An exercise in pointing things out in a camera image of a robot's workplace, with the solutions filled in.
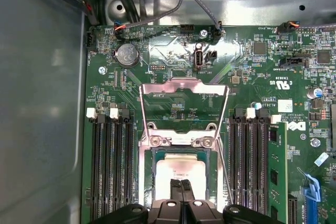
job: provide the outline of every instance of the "motherboard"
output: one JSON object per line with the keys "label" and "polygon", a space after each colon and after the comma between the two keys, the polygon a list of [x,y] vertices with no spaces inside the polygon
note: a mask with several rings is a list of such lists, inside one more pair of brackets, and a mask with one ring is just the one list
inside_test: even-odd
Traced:
{"label": "motherboard", "polygon": [[92,28],[81,223],[169,199],[170,179],[218,210],[336,223],[335,42],[281,26]]}

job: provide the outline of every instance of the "capacitor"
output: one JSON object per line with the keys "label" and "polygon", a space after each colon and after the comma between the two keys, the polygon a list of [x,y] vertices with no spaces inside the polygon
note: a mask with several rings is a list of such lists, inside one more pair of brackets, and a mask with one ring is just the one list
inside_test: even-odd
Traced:
{"label": "capacitor", "polygon": [[195,48],[196,48],[196,50],[201,50],[202,49],[202,44],[201,43],[196,43]]}
{"label": "capacitor", "polygon": [[119,64],[124,68],[132,68],[138,64],[140,60],[139,51],[133,44],[121,45],[117,49],[115,56]]}
{"label": "capacitor", "polygon": [[255,110],[260,110],[263,106],[261,105],[260,102],[252,102],[251,103],[251,108],[255,108]]}
{"label": "capacitor", "polygon": [[310,140],[310,145],[314,148],[319,147],[321,145],[321,141],[317,138],[312,138],[312,140]]}
{"label": "capacitor", "polygon": [[307,97],[309,99],[316,99],[316,98],[320,98],[322,96],[323,96],[323,91],[320,88],[310,89],[307,92]]}

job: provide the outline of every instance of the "silver metal frame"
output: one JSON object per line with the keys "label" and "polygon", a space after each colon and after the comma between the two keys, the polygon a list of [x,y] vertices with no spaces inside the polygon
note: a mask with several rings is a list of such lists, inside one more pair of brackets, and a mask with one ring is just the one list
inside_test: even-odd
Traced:
{"label": "silver metal frame", "polygon": [[[152,122],[147,123],[146,112],[144,107],[143,95],[150,93],[175,93],[178,89],[190,89],[195,94],[217,94],[223,96],[221,113],[217,125],[211,123],[205,130],[190,130],[187,133],[176,133],[174,130],[157,129]],[[217,161],[217,208],[222,210],[224,207],[223,199],[223,175],[226,180],[228,191],[231,192],[228,184],[228,178],[225,168],[223,142],[220,136],[221,124],[225,113],[228,100],[229,87],[223,84],[204,84],[197,78],[182,77],[172,78],[164,84],[142,84],[140,90],[140,103],[142,110],[143,122],[145,125],[144,132],[139,142],[139,204],[144,203],[144,158],[145,151],[152,147],[170,147],[179,145],[189,145],[190,147],[210,148],[216,151],[220,156]]]}

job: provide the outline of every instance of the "usb port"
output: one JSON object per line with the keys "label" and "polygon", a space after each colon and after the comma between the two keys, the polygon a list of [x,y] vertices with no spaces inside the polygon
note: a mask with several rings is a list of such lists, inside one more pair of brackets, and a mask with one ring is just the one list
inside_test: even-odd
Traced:
{"label": "usb port", "polygon": [[195,51],[195,68],[201,69],[203,66],[203,52]]}

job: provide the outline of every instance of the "white slot latch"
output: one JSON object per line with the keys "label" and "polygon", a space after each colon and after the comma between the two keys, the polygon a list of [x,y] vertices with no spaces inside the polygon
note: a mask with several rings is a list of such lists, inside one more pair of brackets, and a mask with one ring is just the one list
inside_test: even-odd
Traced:
{"label": "white slot latch", "polygon": [[96,119],[97,118],[96,108],[87,108],[86,117]]}
{"label": "white slot latch", "polygon": [[118,119],[119,118],[119,109],[118,108],[110,108],[110,118]]}
{"label": "white slot latch", "polygon": [[271,124],[276,124],[281,122],[281,115],[271,115]]}
{"label": "white slot latch", "polygon": [[245,115],[246,115],[246,119],[256,118],[256,109],[255,108],[247,108]]}

